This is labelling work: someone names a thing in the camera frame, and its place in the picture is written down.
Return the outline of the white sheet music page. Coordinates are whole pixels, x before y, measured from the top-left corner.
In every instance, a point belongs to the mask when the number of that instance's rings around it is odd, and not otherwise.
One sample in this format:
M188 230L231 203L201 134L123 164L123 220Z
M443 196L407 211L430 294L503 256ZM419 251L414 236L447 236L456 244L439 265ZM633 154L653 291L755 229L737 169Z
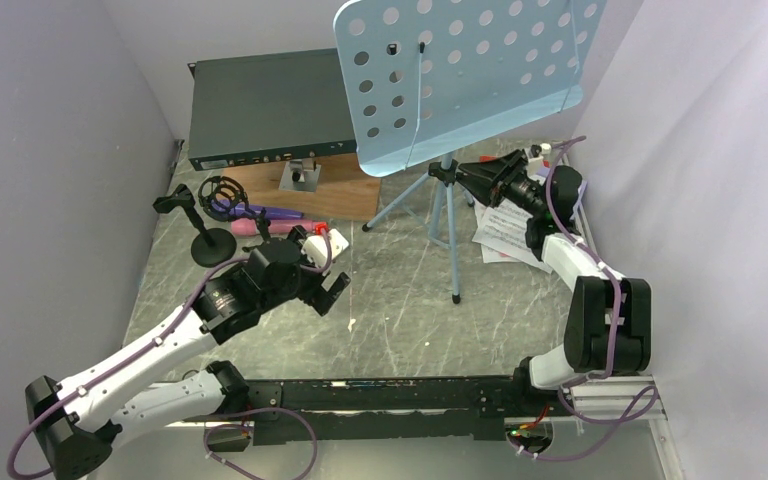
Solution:
M472 242L479 245L482 261L491 263L522 263L522 241L516 234L516 225L512 225L508 218L491 211L486 215L487 208L476 203L473 212L476 220L476 231Z
M518 262L552 272L526 245L526 223L530 218L527 212L509 201L504 201L497 208L488 208L476 201L473 210L477 226L472 242L480 246L485 264Z

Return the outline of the pink microphone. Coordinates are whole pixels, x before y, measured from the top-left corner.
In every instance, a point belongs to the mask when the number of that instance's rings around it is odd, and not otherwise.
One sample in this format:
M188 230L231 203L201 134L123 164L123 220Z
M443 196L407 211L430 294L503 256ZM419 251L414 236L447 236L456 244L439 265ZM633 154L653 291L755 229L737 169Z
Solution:
M306 219L279 219L271 220L268 226L270 235L288 234L293 227L301 226L308 231L315 228L315 221ZM253 219L239 219L231 223L230 231L237 237L259 236L258 224Z

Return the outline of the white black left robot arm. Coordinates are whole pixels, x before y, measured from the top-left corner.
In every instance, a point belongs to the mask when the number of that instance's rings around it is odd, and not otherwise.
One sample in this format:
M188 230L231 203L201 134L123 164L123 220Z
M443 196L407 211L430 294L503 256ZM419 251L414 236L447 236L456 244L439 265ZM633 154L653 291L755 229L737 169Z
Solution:
M213 361L165 387L160 376L258 325L292 300L326 315L350 278L325 288L329 270L349 247L337 230L295 232L266 241L208 271L187 300L157 326L98 364L62 380L42 376L25 389L29 427L57 479L80 479L115 449L170 423L193 417L239 417L250 387L229 361Z

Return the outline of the black round-base mic stand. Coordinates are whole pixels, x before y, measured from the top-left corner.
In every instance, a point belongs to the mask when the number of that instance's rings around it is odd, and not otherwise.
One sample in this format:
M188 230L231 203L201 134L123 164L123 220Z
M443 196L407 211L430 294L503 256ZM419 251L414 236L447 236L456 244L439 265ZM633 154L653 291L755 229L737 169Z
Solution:
M169 214L176 208L181 209L190 225L197 231L190 244L193 261L205 268L218 266L232 258L236 250L236 240L225 229L208 229L195 205L195 198L186 184L179 184L171 194L157 197L152 203L158 214Z

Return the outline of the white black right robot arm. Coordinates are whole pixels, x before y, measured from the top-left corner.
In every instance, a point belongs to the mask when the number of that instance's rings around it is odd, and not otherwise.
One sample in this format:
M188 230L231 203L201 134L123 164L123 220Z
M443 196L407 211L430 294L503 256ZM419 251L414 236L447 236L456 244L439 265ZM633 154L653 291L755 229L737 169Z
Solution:
M528 151L519 149L492 161L463 164L456 174L482 205L510 203L528 214L527 248L572 292L562 343L531 358L529 377L511 388L512 404L524 415L545 407L551 389L646 370L652 346L649 283L608 266L575 230L582 175L559 165L539 181L528 175L529 163Z

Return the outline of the lavender sheet music page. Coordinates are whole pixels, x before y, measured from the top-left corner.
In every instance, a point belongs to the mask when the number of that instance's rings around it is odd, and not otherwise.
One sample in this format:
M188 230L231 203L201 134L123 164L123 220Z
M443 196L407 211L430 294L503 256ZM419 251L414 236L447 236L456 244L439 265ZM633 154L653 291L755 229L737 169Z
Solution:
M549 168L538 170L538 182L544 187L548 176ZM556 220L559 220L568 230L575 230L575 216L582 205L586 187L587 181L578 170L566 165L557 166L552 175L550 194L546 194L548 212L539 217L552 227L556 227Z

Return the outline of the black tripod mic stand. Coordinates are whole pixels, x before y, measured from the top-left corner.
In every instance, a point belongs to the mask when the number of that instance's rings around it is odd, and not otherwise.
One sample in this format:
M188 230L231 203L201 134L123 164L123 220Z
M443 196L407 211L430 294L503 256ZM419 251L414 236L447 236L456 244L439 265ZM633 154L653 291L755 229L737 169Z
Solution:
M264 243L272 240L271 221L266 217L266 210L256 212L244 187L236 180L227 176L208 177L199 186L197 196L199 205L213 220L225 223L251 220Z

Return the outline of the light blue music stand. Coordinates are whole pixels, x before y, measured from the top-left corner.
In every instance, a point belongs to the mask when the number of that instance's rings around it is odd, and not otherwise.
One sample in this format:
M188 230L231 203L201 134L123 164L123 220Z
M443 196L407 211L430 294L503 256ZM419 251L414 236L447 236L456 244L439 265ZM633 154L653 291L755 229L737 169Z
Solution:
M605 3L349 1L333 32L361 169L386 177L579 104Z

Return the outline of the purple microphone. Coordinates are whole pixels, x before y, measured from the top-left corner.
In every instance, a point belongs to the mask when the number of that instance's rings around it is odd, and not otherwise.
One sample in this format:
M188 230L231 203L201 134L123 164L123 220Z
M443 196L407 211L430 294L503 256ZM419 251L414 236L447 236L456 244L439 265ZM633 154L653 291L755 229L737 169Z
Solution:
M302 219L303 213L297 210L246 204L244 202L231 205L229 200L212 201L206 207L206 213L218 221L230 222L242 218L254 218L265 211L264 217L269 220Z

